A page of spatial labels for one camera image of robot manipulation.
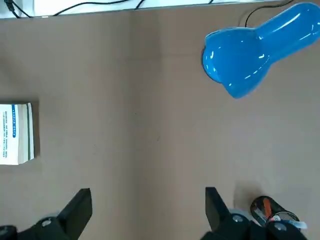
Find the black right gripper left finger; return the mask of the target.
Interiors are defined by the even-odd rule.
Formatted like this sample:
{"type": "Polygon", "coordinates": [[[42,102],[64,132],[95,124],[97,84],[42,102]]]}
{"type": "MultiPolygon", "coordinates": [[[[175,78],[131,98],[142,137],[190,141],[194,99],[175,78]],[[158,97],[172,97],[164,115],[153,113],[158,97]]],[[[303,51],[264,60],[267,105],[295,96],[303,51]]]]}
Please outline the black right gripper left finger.
{"type": "Polygon", "coordinates": [[[14,225],[2,225],[2,240],[77,240],[93,214],[89,188],[80,189],[56,216],[39,220],[23,231],[14,225]]]}

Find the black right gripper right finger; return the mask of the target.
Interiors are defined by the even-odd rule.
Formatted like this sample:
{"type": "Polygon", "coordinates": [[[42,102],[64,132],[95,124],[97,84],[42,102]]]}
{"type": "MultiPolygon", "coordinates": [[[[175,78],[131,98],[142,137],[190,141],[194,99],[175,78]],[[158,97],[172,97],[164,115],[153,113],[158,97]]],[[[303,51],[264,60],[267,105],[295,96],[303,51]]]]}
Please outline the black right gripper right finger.
{"type": "Polygon", "coordinates": [[[205,214],[211,231],[203,240],[305,240],[305,222],[269,196],[255,198],[249,208],[252,218],[232,213],[215,187],[205,188],[205,214]]]}

